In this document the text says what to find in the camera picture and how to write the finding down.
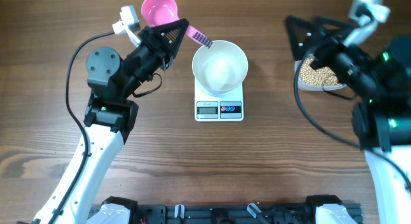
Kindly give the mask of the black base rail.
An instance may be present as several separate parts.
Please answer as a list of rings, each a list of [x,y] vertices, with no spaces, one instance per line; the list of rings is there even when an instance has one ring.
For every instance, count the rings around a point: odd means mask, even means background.
[[[305,203],[259,205],[261,215],[268,223],[314,223],[313,210]],[[252,224],[260,221],[253,217],[246,205],[186,206],[184,216],[175,216],[174,206],[140,205],[138,223],[236,223]]]

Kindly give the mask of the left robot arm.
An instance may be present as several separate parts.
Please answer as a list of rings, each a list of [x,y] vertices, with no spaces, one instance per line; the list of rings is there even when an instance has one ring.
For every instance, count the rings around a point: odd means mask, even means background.
[[[84,120],[75,120],[82,136],[56,189],[34,223],[86,223],[102,180],[132,131],[139,97],[136,89],[149,82],[158,69],[173,64],[189,21],[179,19],[145,27],[139,44],[126,58],[111,47],[93,50],[86,61],[91,89]]]

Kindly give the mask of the pink plastic measuring scoop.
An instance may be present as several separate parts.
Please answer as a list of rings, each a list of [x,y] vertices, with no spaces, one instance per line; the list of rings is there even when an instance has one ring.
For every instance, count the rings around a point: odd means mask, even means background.
[[[149,26],[160,26],[180,19],[175,0],[144,0],[141,15]],[[210,48],[213,44],[212,40],[192,25],[188,26],[186,35],[202,46]]]

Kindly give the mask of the clear plastic container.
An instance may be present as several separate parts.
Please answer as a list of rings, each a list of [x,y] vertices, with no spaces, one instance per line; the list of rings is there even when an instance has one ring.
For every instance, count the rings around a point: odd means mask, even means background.
[[[295,62],[295,71],[297,71],[298,69],[301,70],[302,64],[304,62],[306,58],[304,58],[303,60],[298,60]],[[306,91],[332,91],[332,90],[340,90],[343,89],[346,86],[346,84],[340,83],[339,85],[336,86],[311,86],[311,85],[307,85],[305,84],[299,77],[298,77],[298,88],[300,90],[306,90]]]

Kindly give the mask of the pile of yellow soybeans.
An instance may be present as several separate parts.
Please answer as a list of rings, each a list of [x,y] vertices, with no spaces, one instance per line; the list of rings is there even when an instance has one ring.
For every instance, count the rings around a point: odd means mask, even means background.
[[[307,85],[311,86],[336,86],[339,81],[335,73],[328,67],[317,70],[311,68],[313,58],[306,58],[302,64],[299,78]]]

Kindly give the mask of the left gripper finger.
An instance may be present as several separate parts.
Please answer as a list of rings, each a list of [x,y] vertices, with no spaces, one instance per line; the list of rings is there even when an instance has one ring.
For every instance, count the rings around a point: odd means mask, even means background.
[[[189,21],[187,19],[179,19],[167,24],[154,26],[151,28],[150,41],[164,40],[167,38],[170,41],[181,41],[188,29]]]
[[[166,39],[165,65],[173,65],[187,28],[187,26],[180,24],[176,26],[168,25],[162,29],[161,35]]]

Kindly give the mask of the white digital kitchen scale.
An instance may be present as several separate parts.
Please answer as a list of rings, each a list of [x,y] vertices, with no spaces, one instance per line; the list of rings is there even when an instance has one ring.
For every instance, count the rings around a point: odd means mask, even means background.
[[[238,122],[244,119],[243,85],[212,95],[195,79],[194,118],[198,122]]]

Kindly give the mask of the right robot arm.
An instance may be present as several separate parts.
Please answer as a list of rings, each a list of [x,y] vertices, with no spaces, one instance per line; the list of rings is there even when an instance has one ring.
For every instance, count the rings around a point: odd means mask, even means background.
[[[375,58],[358,44],[345,44],[364,27],[326,17],[305,21],[286,17],[294,60],[313,57],[313,69],[329,67],[338,81],[360,97],[352,111],[358,142],[353,144],[321,127],[295,100],[306,119],[322,133],[363,150],[372,174],[381,223],[410,223],[410,35],[399,35]]]

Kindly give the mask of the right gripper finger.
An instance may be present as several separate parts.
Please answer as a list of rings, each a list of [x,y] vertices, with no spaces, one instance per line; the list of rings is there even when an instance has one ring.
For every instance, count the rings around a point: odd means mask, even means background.
[[[355,28],[356,25],[338,21],[329,17],[316,16],[313,19],[316,30],[322,36],[334,36],[337,38],[346,38]]]
[[[319,46],[324,41],[324,32],[320,30],[320,16],[306,21],[296,15],[288,15],[284,24],[295,61],[302,60],[310,48]]]

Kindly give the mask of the white round bowl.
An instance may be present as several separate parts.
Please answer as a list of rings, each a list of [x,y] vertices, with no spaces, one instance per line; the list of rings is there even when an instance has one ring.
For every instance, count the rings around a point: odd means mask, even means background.
[[[228,93],[239,87],[247,76],[249,61],[236,44],[216,40],[211,47],[200,47],[191,64],[195,79],[212,95]]]

